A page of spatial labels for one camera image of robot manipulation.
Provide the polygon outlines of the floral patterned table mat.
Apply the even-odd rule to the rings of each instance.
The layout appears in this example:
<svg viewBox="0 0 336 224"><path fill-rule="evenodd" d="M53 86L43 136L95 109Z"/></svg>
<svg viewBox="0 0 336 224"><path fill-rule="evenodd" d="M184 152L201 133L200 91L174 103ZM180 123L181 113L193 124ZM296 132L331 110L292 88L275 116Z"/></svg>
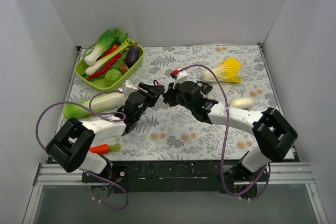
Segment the floral patterned table mat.
<svg viewBox="0 0 336 224"><path fill-rule="evenodd" d="M137 85L157 80L167 86L172 81L171 72L185 66L188 79L199 81L204 66L216 67L228 58L241 63L241 83L213 84L208 97L221 103L251 98L255 111L276 108L276 97L256 45L146 47L143 61L130 81ZM131 133L93 142L95 146L115 143L121 145L121 151L110 153L108 158L122 161L240 159L257 146L251 134L201 123L182 106L170 107L162 100L146 110Z"/></svg>

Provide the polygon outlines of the brown kiwi toy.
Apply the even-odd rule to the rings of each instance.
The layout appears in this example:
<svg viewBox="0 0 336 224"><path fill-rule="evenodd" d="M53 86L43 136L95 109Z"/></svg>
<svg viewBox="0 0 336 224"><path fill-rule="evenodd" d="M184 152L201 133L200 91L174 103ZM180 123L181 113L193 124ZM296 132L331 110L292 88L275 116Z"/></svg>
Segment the brown kiwi toy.
<svg viewBox="0 0 336 224"><path fill-rule="evenodd" d="M129 70L128 66L126 63L123 63L120 67L119 67L119 71L122 73L122 75L124 75L127 71Z"/></svg>

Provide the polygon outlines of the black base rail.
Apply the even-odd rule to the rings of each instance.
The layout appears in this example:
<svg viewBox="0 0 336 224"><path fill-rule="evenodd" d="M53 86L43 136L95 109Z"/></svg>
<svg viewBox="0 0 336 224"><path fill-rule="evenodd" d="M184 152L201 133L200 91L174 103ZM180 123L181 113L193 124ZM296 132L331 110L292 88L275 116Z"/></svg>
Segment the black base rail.
<svg viewBox="0 0 336 224"><path fill-rule="evenodd" d="M115 161L110 180L129 193L216 191L225 193L219 160Z"/></svg>

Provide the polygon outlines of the white radish toy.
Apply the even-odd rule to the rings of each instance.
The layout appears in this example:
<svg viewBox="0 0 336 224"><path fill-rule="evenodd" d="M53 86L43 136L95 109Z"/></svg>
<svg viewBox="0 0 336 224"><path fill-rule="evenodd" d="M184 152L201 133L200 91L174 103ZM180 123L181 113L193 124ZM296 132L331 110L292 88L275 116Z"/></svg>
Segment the white radish toy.
<svg viewBox="0 0 336 224"><path fill-rule="evenodd" d="M252 108L254 106L254 103L254 100L251 98L240 98L232 100L229 105L237 109L247 110Z"/></svg>

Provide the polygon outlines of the orange black padlock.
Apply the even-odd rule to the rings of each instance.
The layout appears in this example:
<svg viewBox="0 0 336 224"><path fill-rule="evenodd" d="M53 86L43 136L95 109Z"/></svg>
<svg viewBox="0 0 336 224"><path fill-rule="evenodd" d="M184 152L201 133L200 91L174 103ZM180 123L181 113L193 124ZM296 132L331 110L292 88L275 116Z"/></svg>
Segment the orange black padlock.
<svg viewBox="0 0 336 224"><path fill-rule="evenodd" d="M161 83L158 82L157 80L154 80L154 81L153 81L153 84L154 84L155 86L161 86Z"/></svg>

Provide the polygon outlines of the purple eggplant toy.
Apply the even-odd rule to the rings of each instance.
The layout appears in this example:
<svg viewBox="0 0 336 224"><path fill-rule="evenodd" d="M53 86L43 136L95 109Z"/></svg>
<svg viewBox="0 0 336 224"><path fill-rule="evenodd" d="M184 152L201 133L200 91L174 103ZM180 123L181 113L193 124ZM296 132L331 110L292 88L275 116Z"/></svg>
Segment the purple eggplant toy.
<svg viewBox="0 0 336 224"><path fill-rule="evenodd" d="M134 44L130 47L128 54L125 58L125 63L128 68L131 68L139 59L139 46Z"/></svg>

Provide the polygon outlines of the green napa cabbage toy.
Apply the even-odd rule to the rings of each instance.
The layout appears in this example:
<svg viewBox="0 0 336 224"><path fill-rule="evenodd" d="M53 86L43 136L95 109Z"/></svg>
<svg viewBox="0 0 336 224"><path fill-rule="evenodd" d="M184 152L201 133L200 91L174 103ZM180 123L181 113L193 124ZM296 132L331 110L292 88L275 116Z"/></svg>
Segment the green napa cabbage toy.
<svg viewBox="0 0 336 224"><path fill-rule="evenodd" d="M110 109L124 105L125 96L123 93L108 93L95 97L92 102L90 99L78 101L77 103L89 108L95 112L107 112ZM66 104L63 108L63 116L65 119L76 118L83 119L92 114L92 112L75 104Z"/></svg>

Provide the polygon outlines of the orange carrot toy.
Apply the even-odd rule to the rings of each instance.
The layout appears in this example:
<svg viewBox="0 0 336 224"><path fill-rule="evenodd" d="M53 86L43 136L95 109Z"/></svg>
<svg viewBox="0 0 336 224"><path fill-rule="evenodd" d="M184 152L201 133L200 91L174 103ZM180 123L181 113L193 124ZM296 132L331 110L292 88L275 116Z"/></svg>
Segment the orange carrot toy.
<svg viewBox="0 0 336 224"><path fill-rule="evenodd" d="M116 143L113 145L102 144L99 146L89 148L90 152L100 154L100 155L108 154L110 152L119 152L120 150L121 150L121 145L119 143Z"/></svg>

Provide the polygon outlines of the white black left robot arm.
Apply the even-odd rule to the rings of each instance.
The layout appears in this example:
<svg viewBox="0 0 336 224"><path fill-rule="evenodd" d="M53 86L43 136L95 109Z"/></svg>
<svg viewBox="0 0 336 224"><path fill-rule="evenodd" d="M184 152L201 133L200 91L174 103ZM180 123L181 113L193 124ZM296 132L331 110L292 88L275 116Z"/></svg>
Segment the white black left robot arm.
<svg viewBox="0 0 336 224"><path fill-rule="evenodd" d="M147 108L155 106L164 86L139 83L136 91L127 91L125 104L110 119L80 122L68 119L46 146L46 153L66 172L77 169L92 172L100 182L111 178L111 163L89 151L94 141L130 133Z"/></svg>

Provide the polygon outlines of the green round cabbage toy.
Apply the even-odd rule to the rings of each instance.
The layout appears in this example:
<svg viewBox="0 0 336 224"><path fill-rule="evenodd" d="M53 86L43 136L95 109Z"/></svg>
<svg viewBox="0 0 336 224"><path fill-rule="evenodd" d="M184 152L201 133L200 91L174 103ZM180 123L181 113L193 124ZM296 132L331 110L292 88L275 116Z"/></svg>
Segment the green round cabbage toy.
<svg viewBox="0 0 336 224"><path fill-rule="evenodd" d="M118 69L110 69L106 72L104 80L108 86L111 86L115 84L121 77L121 71Z"/></svg>

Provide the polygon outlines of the green bok choy toy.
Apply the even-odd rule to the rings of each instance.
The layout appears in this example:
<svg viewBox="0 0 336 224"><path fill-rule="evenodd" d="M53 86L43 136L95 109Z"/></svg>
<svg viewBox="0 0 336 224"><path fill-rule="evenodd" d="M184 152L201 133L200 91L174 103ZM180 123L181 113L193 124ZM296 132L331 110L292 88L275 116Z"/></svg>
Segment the green bok choy toy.
<svg viewBox="0 0 336 224"><path fill-rule="evenodd" d="M92 52L85 56L84 61L88 66L96 63L97 59L103 55L111 46L117 43L119 36L113 31L106 30L96 41Z"/></svg>

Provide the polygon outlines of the yellow napa cabbage toy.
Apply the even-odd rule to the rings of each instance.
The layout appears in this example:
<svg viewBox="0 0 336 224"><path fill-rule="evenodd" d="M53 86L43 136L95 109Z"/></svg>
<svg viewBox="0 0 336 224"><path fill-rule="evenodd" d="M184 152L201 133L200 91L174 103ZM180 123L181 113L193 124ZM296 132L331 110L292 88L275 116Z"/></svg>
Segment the yellow napa cabbage toy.
<svg viewBox="0 0 336 224"><path fill-rule="evenodd" d="M211 71L219 82L241 83L241 78L238 76L240 69L241 63L235 58L229 58L223 60L217 67L211 68ZM201 78L207 83L216 82L215 77L207 69L202 72Z"/></svg>

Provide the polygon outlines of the red chili pepper toy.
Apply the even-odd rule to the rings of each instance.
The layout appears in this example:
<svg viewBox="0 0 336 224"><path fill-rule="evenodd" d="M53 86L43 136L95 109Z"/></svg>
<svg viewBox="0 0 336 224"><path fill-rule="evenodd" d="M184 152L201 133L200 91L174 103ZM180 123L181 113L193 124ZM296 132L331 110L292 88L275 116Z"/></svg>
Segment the red chili pepper toy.
<svg viewBox="0 0 336 224"><path fill-rule="evenodd" d="M111 60L108 61L107 64L105 64L101 69L99 69L97 72L95 72L94 74L88 76L87 81L90 81L94 78L97 78L99 76L101 76L102 74L104 74L105 72L107 72L109 70L109 68L114 65L119 58L122 56L122 54L119 52L118 54L116 54Z"/></svg>

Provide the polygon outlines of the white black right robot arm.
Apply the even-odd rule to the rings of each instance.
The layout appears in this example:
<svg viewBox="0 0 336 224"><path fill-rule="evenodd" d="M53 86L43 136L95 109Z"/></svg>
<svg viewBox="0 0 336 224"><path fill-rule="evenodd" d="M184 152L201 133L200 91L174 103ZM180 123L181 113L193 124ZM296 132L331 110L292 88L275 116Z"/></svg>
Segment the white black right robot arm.
<svg viewBox="0 0 336 224"><path fill-rule="evenodd" d="M247 152L239 163L225 172L234 179L251 180L257 171L270 162L282 162L298 137L297 132L275 108L247 111L228 107L203 96L201 88L192 81L170 83L163 93L164 103L181 105L204 123L225 125L253 135L257 147Z"/></svg>

